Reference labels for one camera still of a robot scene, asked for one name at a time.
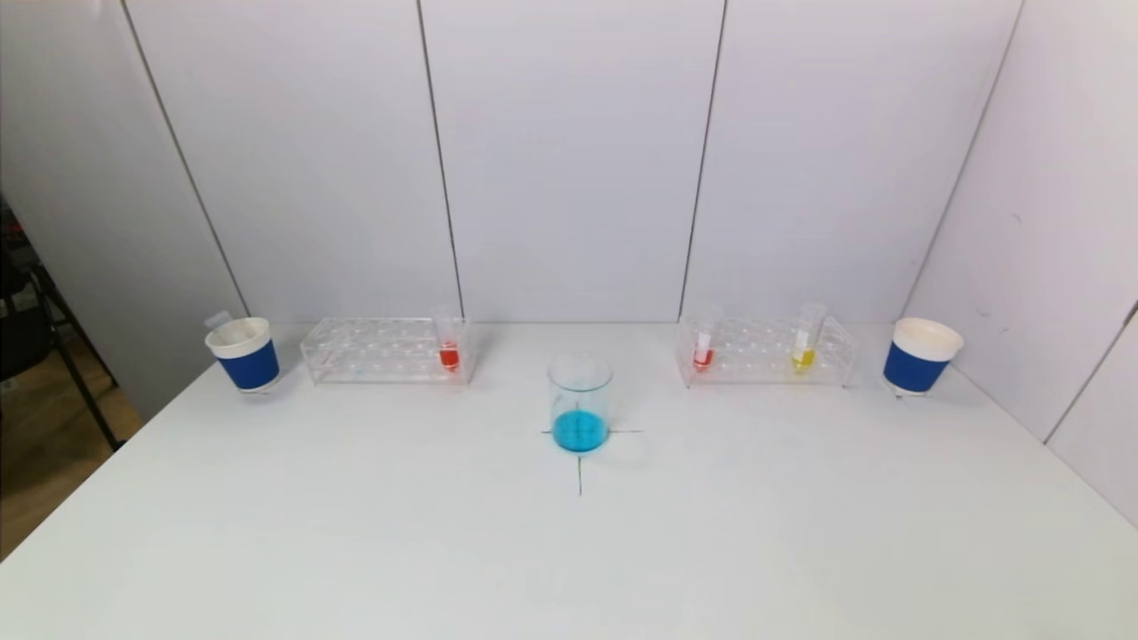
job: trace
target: paper cup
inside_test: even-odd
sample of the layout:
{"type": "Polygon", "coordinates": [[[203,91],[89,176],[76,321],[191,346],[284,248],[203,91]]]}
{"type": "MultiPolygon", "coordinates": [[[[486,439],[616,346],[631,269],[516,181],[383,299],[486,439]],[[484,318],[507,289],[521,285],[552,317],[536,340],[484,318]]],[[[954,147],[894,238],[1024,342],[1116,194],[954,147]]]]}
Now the paper cup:
{"type": "Polygon", "coordinates": [[[963,346],[960,334],[940,322],[901,318],[893,327],[893,344],[885,359],[885,381],[898,394],[921,395],[932,388],[963,346]]]}
{"type": "Polygon", "coordinates": [[[280,376],[269,320],[264,318],[231,320],[209,331],[206,346],[241,392],[259,391],[280,376]]]}

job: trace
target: white wall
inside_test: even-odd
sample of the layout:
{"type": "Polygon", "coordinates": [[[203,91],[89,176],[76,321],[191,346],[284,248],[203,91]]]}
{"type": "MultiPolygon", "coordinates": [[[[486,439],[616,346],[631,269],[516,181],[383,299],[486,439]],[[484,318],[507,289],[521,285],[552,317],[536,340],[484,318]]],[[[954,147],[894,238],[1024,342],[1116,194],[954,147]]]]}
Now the white wall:
{"type": "Polygon", "coordinates": [[[415,0],[127,5],[253,313],[457,309],[415,0]]]}
{"type": "Polygon", "coordinates": [[[244,307],[117,2],[0,3],[0,189],[143,418],[213,362],[244,307]]]}
{"type": "Polygon", "coordinates": [[[1138,298],[1138,3],[1029,0],[906,310],[1052,432],[1138,298]]]}
{"type": "Polygon", "coordinates": [[[1047,446],[1138,526],[1138,322],[1119,337],[1047,446]]]}
{"type": "Polygon", "coordinates": [[[898,318],[1020,0],[731,0],[685,306],[898,318]]]}
{"type": "Polygon", "coordinates": [[[674,321],[723,0],[422,0],[477,320],[674,321]]]}

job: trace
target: white table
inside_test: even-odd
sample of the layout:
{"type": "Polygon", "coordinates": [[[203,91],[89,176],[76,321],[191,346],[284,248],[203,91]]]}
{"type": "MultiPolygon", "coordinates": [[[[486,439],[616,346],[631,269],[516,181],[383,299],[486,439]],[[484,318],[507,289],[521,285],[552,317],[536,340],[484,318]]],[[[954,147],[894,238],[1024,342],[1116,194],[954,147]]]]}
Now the white table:
{"type": "Polygon", "coordinates": [[[214,367],[0,565],[3,639],[1138,638],[1138,531],[957,371],[686,389],[674,326],[490,326],[469,388],[214,367]],[[605,352],[583,465],[545,364],[605,352]]]}

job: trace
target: blue liquid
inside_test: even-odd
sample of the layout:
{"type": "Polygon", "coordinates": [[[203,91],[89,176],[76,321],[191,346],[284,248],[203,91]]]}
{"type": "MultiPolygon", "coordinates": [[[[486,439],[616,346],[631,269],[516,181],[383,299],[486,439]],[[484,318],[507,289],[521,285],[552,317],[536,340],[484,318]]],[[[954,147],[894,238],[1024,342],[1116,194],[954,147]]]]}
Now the blue liquid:
{"type": "Polygon", "coordinates": [[[604,444],[609,429],[604,420],[588,411],[566,411],[553,420],[553,441],[562,449],[583,453],[604,444]]]}

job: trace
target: test tube rack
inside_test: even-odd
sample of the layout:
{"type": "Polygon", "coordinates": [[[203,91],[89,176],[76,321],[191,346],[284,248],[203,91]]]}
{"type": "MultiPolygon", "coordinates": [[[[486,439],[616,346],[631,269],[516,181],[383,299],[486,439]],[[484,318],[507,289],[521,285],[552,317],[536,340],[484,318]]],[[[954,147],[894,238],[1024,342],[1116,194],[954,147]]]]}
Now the test tube rack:
{"type": "Polygon", "coordinates": [[[316,385],[464,385],[477,350],[470,325],[455,318],[454,326],[459,350],[454,371],[443,367],[430,318],[325,318],[300,342],[300,352],[316,385]]]}
{"type": "Polygon", "coordinates": [[[712,338],[710,364],[696,370],[692,362],[696,333],[692,318],[679,320],[676,362],[684,384],[764,384],[846,386],[857,360],[857,340],[832,315],[822,323],[815,345],[814,364],[798,371],[791,361],[794,346],[794,319],[762,320],[724,318],[712,338]]]}

